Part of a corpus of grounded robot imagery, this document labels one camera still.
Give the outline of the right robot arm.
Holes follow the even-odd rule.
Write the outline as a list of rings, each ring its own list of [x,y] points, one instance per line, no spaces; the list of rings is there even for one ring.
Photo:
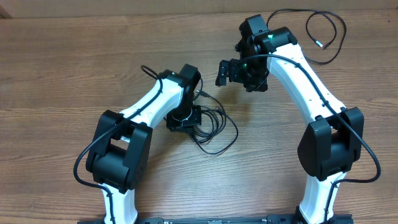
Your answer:
[[[307,173],[303,200],[291,223],[352,223],[351,215],[333,212],[338,187],[361,155],[364,116],[334,97],[306,61],[287,27],[268,29],[260,14],[239,26],[239,59],[222,60],[215,84],[244,85],[248,92],[268,89],[267,77],[281,82],[300,111],[306,129],[297,148]]]

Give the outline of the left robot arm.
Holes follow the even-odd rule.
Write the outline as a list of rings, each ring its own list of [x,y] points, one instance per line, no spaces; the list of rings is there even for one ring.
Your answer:
[[[162,120],[171,132],[187,134],[201,124],[200,107],[193,103],[198,69],[186,64],[178,73],[165,70],[154,77],[154,87],[137,103],[100,116],[93,141],[83,151],[92,186],[104,196],[106,213],[99,223],[138,223],[134,190],[147,165],[153,130]]]

